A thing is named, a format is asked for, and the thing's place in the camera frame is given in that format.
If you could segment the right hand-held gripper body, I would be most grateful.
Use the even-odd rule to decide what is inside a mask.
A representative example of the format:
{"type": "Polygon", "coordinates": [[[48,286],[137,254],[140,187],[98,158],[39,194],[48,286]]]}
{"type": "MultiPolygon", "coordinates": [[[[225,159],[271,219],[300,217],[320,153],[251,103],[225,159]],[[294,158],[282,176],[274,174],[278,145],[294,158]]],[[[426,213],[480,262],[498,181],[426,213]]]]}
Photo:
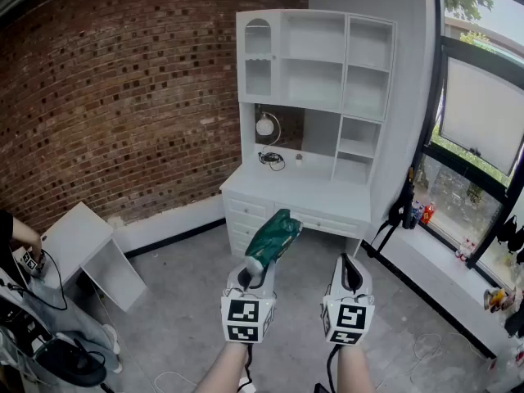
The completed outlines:
{"type": "Polygon", "coordinates": [[[374,311],[373,296],[325,296],[321,319],[326,342],[357,346],[369,331],[374,311]]]}

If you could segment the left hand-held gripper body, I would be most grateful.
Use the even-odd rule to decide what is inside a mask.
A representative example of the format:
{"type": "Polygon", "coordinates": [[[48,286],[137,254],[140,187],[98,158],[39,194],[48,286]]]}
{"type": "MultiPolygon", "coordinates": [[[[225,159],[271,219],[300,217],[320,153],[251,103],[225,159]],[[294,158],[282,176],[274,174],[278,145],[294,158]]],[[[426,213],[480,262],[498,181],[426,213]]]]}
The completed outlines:
{"type": "Polygon", "coordinates": [[[223,291],[220,310],[226,341],[261,343],[274,319],[276,296],[273,292],[274,298],[258,297],[255,280],[246,291],[226,288],[223,291]]]}

